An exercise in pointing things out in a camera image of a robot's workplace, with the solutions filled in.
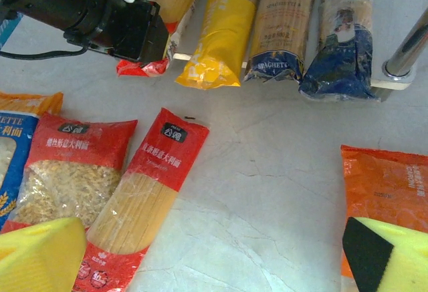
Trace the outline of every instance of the black sponge side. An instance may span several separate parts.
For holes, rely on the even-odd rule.
[[[394,246],[353,217],[348,219],[342,244],[358,290],[376,292]]]

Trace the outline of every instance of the black logo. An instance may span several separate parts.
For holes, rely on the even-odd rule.
[[[162,134],[171,140],[176,140],[177,142],[183,143],[186,140],[187,132],[176,125],[171,123],[166,123],[162,128]]]
[[[71,123],[65,123],[58,128],[60,132],[68,133],[68,134],[85,134],[88,129],[89,125],[87,124],[71,124]]]

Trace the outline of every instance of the cable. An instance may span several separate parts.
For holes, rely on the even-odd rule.
[[[69,57],[69,56],[79,56],[86,53],[88,50],[88,46],[83,47],[81,50],[77,51],[49,51],[47,53],[37,53],[33,55],[21,55],[18,53],[6,53],[4,51],[0,51],[1,57],[6,57],[10,59],[18,59],[18,60],[44,60],[51,58],[59,58],[59,57]]]

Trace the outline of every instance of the yellow package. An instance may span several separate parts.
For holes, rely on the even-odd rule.
[[[195,54],[177,83],[208,90],[240,86],[257,0],[208,0]]]
[[[40,96],[0,92],[0,229],[16,206],[38,116],[58,114],[62,98],[61,93]]]

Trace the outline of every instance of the red pasta package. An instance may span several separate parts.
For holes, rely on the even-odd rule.
[[[342,146],[342,158],[346,219],[367,217],[428,233],[428,156]],[[344,253],[342,276],[342,287],[354,284]]]
[[[74,291],[123,292],[167,217],[208,136],[162,109],[118,188],[88,230]]]
[[[120,182],[136,124],[44,114],[35,130],[17,207],[3,232],[71,216],[89,227]]]

